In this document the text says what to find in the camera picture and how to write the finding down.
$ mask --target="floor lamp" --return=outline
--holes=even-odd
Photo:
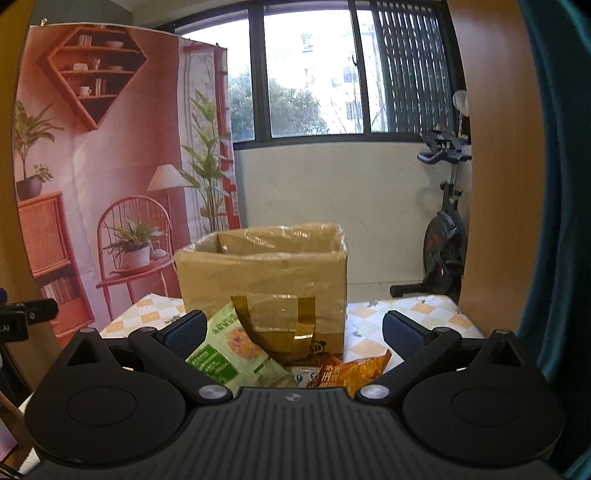
[[[168,191],[170,189],[176,187],[189,187],[189,183],[187,180],[183,178],[183,176],[178,172],[178,170],[174,167],[174,165],[167,163],[164,165],[159,165],[152,176],[152,180],[150,180],[150,184],[148,185],[148,192],[154,192],[156,190],[166,190],[166,209],[168,210],[168,216],[170,217],[170,222],[173,222],[173,213],[170,209],[170,196]],[[170,243],[173,246],[174,250],[174,241],[171,238]]]

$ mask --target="plant pot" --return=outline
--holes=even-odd
[[[150,264],[150,246],[147,245],[135,252],[125,252],[123,264],[130,270],[142,268]]]
[[[33,175],[32,177],[17,182],[17,195],[18,199],[23,202],[28,199],[39,197],[41,194],[41,188],[43,182],[39,175]]]

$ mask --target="diamond-shaped shelf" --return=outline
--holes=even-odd
[[[121,46],[111,42],[120,42]],[[99,61],[97,69],[93,69],[95,60]],[[82,123],[96,130],[146,60],[125,27],[75,25],[39,58],[39,64]],[[86,64],[89,69],[75,70],[75,63]],[[81,95],[85,86],[90,88],[89,95]]]

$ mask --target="metal screw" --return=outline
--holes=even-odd
[[[197,393],[208,400],[219,400],[228,394],[228,389],[221,385],[205,385]]]
[[[366,385],[359,390],[359,393],[361,396],[369,398],[370,400],[381,400],[390,395],[390,390],[383,385]]]

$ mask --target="snack bag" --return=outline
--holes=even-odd
[[[318,376],[308,383],[307,388],[345,387],[351,398],[355,392],[380,377],[392,358],[387,350],[382,356],[364,358],[340,365],[323,365]]]
[[[306,388],[308,384],[318,377],[320,367],[291,367],[291,374],[298,388]]]
[[[240,387],[296,387],[293,376],[253,343],[232,302],[207,322],[205,341],[187,363],[236,395]]]

